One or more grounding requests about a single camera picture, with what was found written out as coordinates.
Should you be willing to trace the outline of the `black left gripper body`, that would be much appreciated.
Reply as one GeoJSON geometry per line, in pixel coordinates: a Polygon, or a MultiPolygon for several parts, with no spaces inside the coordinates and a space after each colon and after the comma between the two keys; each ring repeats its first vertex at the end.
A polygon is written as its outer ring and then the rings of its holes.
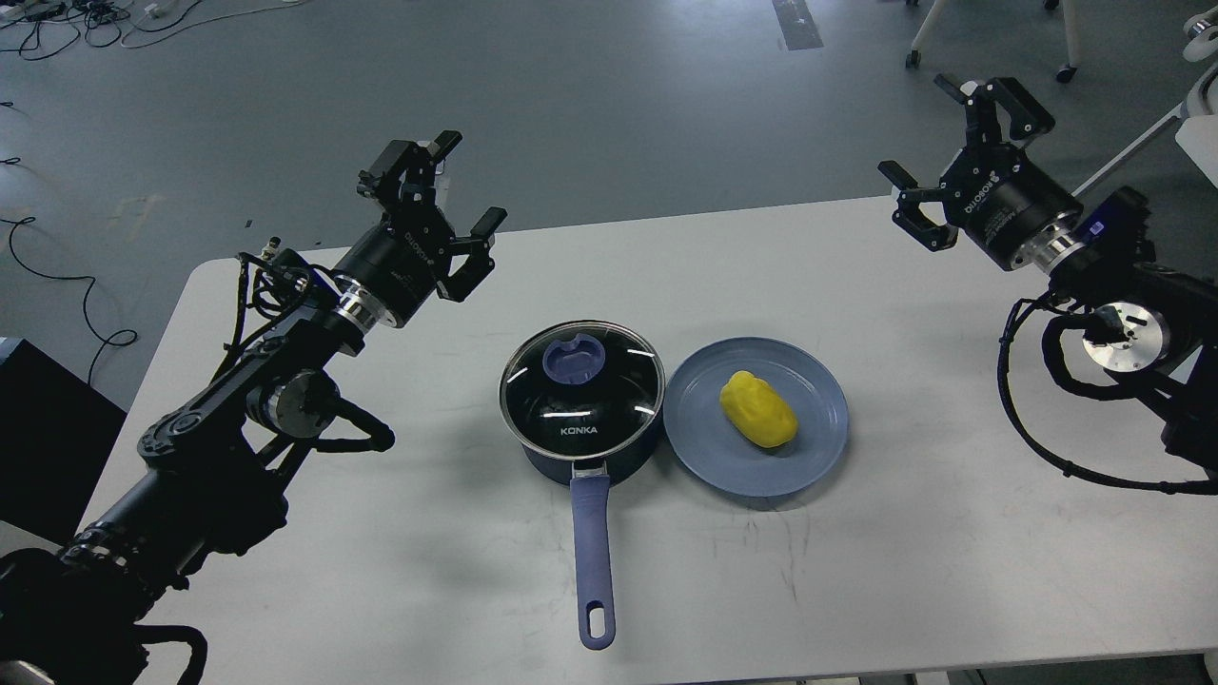
{"type": "Polygon", "coordinates": [[[361,330],[404,328],[436,295],[469,297],[469,236],[457,235],[434,195],[390,196],[382,217],[335,264],[336,312],[361,330]]]}

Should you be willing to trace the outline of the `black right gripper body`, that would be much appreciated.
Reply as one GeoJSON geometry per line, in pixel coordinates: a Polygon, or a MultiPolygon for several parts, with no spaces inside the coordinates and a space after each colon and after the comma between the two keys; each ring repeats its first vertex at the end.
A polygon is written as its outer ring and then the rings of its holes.
{"type": "Polygon", "coordinates": [[[1027,263],[1024,245],[1058,221],[1078,219],[1080,201],[1023,152],[959,152],[940,178],[948,225],[963,232],[1004,271],[1027,263]]]}

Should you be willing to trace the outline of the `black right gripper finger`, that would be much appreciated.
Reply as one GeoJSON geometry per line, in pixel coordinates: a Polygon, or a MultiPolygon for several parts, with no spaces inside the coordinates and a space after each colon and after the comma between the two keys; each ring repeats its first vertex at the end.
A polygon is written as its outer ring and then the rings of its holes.
{"type": "Polygon", "coordinates": [[[949,200],[955,199],[955,190],[948,186],[920,186],[920,182],[909,169],[895,160],[879,161],[877,169],[892,183],[896,193],[896,208],[892,219],[899,228],[931,252],[956,246],[959,239],[956,225],[937,223],[922,211],[924,204],[945,206],[949,200]]]}
{"type": "Polygon", "coordinates": [[[933,83],[965,108],[963,147],[949,161],[944,177],[998,169],[1001,160],[1017,162],[1023,172],[1043,173],[1026,147],[1054,130],[1056,119],[1022,83],[1013,77],[977,82],[952,74],[935,74],[933,83]]]}

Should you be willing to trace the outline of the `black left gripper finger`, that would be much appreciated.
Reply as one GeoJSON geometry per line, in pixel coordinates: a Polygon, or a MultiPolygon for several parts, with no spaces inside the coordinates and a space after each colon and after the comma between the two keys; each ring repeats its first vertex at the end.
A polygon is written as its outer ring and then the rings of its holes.
{"type": "Polygon", "coordinates": [[[370,168],[361,169],[357,194],[378,204],[379,225],[419,217],[447,222],[438,207],[438,167],[460,141],[460,130],[441,130],[430,143],[395,139],[370,168]]]}
{"type": "Polygon", "coordinates": [[[441,299],[456,303],[465,301],[495,269],[490,251],[495,233],[505,217],[505,208],[491,206],[484,211],[468,235],[445,236],[434,264],[435,285],[441,299]]]}

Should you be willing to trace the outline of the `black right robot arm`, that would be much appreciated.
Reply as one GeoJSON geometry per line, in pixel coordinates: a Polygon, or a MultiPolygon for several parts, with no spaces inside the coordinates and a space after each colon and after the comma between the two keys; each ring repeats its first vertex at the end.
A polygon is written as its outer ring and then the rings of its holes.
{"type": "Polygon", "coordinates": [[[1028,156],[1054,117],[1011,77],[935,76],[960,104],[963,144],[934,186],[903,165],[879,162],[894,189],[892,219],[931,252],[970,238],[994,264],[1035,264],[1047,291],[1017,301],[999,338],[996,385],[1004,413],[1032,452],[1062,477],[1106,488],[1216,495],[1216,285],[1158,264],[1149,200],[1119,186],[1085,213],[1078,197],[1028,156]],[[1162,422],[1166,453],[1205,469],[1205,480],[1111,477],[1054,453],[1032,438],[1010,388],[1011,349],[1035,312],[1050,314],[1041,357],[1054,384],[1079,399],[1136,401],[1162,422]]]}

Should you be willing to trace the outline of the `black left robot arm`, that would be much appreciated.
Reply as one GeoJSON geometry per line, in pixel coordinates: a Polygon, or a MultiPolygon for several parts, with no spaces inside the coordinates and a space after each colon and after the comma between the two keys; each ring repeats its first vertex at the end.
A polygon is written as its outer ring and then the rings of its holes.
{"type": "Polygon", "coordinates": [[[287,484],[309,453],[392,447],[393,430],[343,399],[325,366],[361,353],[374,325],[406,325],[432,294],[465,300],[493,269],[504,208],[460,236],[438,207],[438,169],[460,141],[441,130],[389,143],[357,183],[378,223],[334,267],[275,236],[238,255],[225,356],[208,386],[144,431],[147,473],[57,551],[4,556],[5,684],[133,684],[161,644],[186,645],[179,683],[201,681],[207,637],[149,624],[149,611],[209,555],[246,555],[283,529],[287,484]]]}

